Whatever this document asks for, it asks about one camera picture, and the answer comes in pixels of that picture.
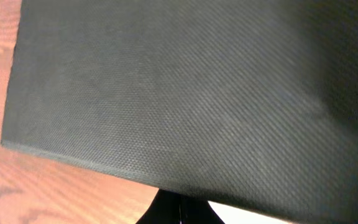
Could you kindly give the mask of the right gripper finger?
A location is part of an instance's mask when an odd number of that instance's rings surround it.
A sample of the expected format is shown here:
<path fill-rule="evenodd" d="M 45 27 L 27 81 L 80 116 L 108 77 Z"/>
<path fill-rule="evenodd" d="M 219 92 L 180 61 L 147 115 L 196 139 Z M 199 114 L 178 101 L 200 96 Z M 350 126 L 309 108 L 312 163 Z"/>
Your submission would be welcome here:
<path fill-rule="evenodd" d="M 224 224 L 207 201 L 159 190 L 136 224 Z"/>

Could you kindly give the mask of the black gift box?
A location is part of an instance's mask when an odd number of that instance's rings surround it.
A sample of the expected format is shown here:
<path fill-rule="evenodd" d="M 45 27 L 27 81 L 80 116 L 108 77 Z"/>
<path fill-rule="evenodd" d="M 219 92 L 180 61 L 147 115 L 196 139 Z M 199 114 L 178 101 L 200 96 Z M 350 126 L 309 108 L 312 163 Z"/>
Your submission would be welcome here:
<path fill-rule="evenodd" d="M 23 1 L 2 144 L 358 223 L 358 0 Z"/>

